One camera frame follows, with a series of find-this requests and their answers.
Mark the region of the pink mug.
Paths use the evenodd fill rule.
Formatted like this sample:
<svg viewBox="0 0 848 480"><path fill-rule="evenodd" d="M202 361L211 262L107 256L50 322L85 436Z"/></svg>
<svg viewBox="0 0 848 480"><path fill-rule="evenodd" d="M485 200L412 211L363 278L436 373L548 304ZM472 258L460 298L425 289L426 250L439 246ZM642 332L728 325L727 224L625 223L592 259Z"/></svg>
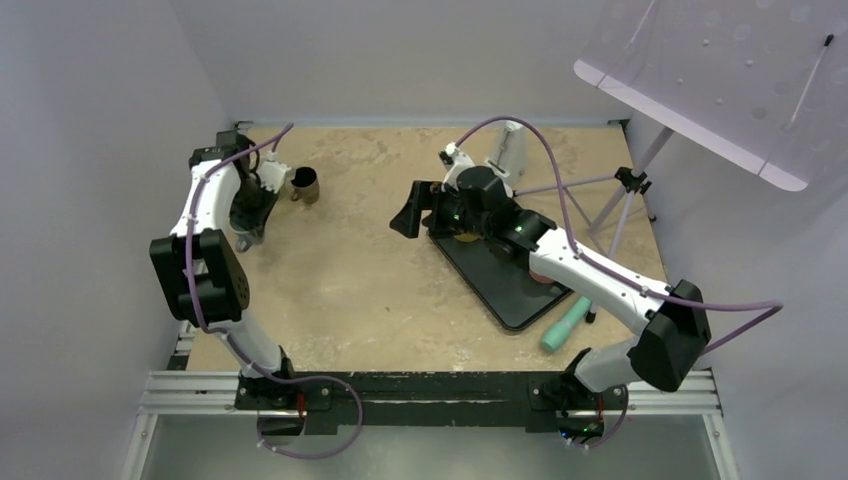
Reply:
<svg viewBox="0 0 848 480"><path fill-rule="evenodd" d="M552 278L545 276L545 275L541 275L537 272L529 271L528 274L535 282L537 282L539 284L543 284L543 285L557 284L557 281L555 279L552 279Z"/></svg>

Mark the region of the brown mug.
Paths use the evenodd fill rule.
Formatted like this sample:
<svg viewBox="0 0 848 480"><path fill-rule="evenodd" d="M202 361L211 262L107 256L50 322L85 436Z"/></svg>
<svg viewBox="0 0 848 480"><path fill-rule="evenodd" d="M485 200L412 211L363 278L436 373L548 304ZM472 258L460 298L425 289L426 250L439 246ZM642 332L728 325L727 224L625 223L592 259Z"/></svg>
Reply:
<svg viewBox="0 0 848 480"><path fill-rule="evenodd" d="M320 184L315 169L301 166L295 169L294 176L290 181L291 192L289 198L294 202L303 202L307 205L316 203L320 198Z"/></svg>

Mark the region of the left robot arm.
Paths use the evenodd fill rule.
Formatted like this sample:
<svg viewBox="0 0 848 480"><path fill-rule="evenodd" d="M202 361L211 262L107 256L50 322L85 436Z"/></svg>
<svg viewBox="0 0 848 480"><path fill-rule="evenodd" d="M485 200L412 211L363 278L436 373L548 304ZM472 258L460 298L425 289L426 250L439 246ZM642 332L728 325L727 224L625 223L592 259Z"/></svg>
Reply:
<svg viewBox="0 0 848 480"><path fill-rule="evenodd" d="M190 159L191 185L170 233L154 239L149 256L168 308L177 320L216 337L246 379L263 378L259 395L272 408L297 399L298 382L284 350L251 311L251 291L239 254L260 245L270 215L293 170L236 129L217 133Z"/></svg>

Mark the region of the blue grey mug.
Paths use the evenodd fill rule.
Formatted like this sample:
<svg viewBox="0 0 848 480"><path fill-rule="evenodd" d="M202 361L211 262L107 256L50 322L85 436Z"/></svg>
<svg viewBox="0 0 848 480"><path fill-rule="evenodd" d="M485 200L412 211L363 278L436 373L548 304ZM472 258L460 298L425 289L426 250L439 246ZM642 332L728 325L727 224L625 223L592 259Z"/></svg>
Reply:
<svg viewBox="0 0 848 480"><path fill-rule="evenodd" d="M264 226L257 226L250 229L241 226L232 226L232 231L235 234L234 250L237 253L245 253L252 247L261 245L265 240Z"/></svg>

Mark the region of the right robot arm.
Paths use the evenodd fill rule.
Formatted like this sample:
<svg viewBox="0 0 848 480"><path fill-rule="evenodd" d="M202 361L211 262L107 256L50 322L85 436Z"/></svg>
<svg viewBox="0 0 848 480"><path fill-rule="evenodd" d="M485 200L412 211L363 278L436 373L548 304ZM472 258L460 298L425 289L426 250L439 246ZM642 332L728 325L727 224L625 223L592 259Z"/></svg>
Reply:
<svg viewBox="0 0 848 480"><path fill-rule="evenodd" d="M416 238L472 234L497 258L562 284L612 314L631 337L588 349L566 368L564 399L584 407L611 387L644 381L675 392L711 339L702 296L686 281L670 286L645 278L584 248L544 215L520 206L486 167L471 167L455 185L416 180L392 230Z"/></svg>

